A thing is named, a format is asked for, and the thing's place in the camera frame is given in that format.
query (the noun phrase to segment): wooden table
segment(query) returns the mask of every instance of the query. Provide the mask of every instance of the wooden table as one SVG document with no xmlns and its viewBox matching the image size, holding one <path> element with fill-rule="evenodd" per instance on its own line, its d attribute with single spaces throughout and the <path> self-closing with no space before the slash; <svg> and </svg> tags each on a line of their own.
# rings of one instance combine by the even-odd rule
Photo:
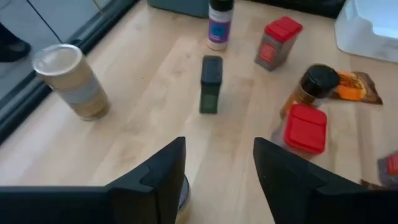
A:
<svg viewBox="0 0 398 224">
<path fill-rule="evenodd" d="M 264 25 L 281 16 L 304 30 L 288 62 L 269 73 L 253 60 Z M 331 19 L 248 1 L 236 3 L 226 52 L 206 47 L 207 30 L 207 20 L 141 1 L 88 56 L 112 103 L 109 114 L 81 121 L 52 94 L 1 146 L 0 184 L 103 185 L 186 136 L 188 223 L 272 223 L 253 139 L 271 136 L 280 107 L 313 63 L 369 73 L 385 104 L 323 105 L 328 149 L 314 163 L 356 182 L 378 181 L 376 159 L 398 149 L 397 65 L 339 51 Z M 198 112 L 205 54 L 224 58 L 218 115 Z"/>
</svg>

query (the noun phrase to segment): brown glass jar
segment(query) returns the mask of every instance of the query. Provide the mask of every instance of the brown glass jar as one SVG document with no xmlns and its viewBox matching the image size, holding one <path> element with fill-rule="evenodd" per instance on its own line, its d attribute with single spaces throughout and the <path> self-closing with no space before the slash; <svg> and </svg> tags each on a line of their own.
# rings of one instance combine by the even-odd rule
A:
<svg viewBox="0 0 398 224">
<path fill-rule="evenodd" d="M 310 66 L 280 110 L 280 116 L 283 118 L 296 103 L 319 107 L 339 83 L 340 76 L 331 67 L 321 64 Z"/>
</svg>

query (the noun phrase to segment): person's foot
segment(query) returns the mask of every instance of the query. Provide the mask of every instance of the person's foot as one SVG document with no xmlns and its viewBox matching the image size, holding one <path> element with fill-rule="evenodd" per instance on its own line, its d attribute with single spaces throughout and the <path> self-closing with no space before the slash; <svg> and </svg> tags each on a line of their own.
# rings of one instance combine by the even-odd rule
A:
<svg viewBox="0 0 398 224">
<path fill-rule="evenodd" d="M 16 62 L 26 57 L 31 48 L 30 44 L 21 39 L 10 44 L 0 45 L 0 62 Z"/>
</svg>

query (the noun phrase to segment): orange packet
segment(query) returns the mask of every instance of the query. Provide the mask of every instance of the orange packet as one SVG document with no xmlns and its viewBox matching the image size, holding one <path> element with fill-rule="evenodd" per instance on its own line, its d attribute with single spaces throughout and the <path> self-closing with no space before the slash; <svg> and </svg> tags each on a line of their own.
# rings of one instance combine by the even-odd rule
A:
<svg viewBox="0 0 398 224">
<path fill-rule="evenodd" d="M 360 101 L 382 105 L 373 80 L 364 72 L 338 72 L 340 84 L 330 95 L 332 99 Z"/>
</svg>

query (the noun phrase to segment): red cap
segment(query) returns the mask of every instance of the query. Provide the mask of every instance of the red cap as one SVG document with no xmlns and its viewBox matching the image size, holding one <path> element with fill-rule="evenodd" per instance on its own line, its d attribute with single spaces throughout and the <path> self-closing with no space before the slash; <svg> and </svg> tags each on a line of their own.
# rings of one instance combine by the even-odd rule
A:
<svg viewBox="0 0 398 224">
<path fill-rule="evenodd" d="M 300 33 L 302 29 L 303 25 L 284 16 L 266 25 L 264 32 L 279 42 L 285 42 Z"/>
<path fill-rule="evenodd" d="M 312 154 L 325 150 L 326 114 L 307 105 L 293 105 L 289 110 L 284 141 L 290 147 Z"/>
<path fill-rule="evenodd" d="M 387 158 L 387 173 L 389 175 L 398 175 L 398 154 Z"/>
</svg>

